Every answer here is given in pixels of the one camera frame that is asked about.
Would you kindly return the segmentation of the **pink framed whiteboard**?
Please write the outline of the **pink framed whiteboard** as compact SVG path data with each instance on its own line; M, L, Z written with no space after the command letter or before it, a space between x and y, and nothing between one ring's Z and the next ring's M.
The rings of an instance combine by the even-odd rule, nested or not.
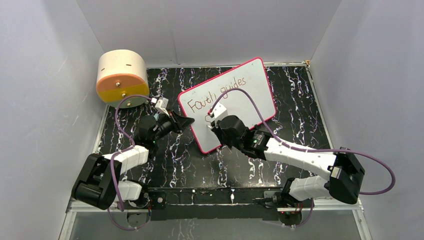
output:
M209 129L211 118L207 116L215 102L249 128L259 125L261 118L269 120L277 113L264 62L259 57L181 92L178 102L185 116L194 119L190 127L203 154L220 146Z

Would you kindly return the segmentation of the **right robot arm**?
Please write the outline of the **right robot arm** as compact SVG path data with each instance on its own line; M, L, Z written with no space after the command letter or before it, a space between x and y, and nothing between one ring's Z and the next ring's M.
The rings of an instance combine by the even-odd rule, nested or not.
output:
M343 149L326 154L313 148L300 150L296 144L278 141L258 127L249 129L235 115L214 120L211 131L222 145L235 147L244 155L280 162L314 173L307 178L289 178L278 195L265 197L263 205L295 207L315 198L332 197L345 204L356 204L365 170L353 153Z

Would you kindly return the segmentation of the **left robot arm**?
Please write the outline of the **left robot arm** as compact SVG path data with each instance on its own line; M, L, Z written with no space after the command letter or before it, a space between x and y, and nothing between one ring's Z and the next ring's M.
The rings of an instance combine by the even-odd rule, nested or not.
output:
M128 148L110 154L92 153L87 156L71 190L71 197L101 210L116 203L122 211L125 201L130 201L137 208L144 208L150 198L143 191L142 183L122 181L120 176L152 160L158 152L160 139L170 133L181 134L194 122L194 118L181 116L173 110L143 116L134 142Z

